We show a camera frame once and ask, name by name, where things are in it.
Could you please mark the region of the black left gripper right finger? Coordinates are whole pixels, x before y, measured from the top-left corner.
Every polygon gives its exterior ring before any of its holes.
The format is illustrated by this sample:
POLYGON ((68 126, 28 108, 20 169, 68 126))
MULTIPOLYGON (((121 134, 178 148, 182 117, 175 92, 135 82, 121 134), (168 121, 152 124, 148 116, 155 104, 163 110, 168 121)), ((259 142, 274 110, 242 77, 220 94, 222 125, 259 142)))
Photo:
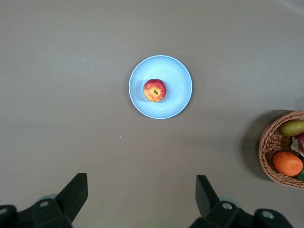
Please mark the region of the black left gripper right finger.
POLYGON ((251 215, 232 202, 220 200, 205 175, 196 177, 195 200, 200 217, 190 228, 293 228, 275 210, 257 209, 251 215))

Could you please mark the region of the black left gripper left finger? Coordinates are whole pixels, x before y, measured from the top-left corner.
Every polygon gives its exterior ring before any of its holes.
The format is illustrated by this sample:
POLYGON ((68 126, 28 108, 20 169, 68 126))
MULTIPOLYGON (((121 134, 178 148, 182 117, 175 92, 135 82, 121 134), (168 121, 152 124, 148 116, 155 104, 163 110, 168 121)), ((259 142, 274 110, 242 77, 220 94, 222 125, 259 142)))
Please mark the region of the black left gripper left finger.
POLYGON ((86 173, 78 173, 54 198, 37 201, 23 211, 1 205, 2 228, 71 228, 88 198, 86 173))

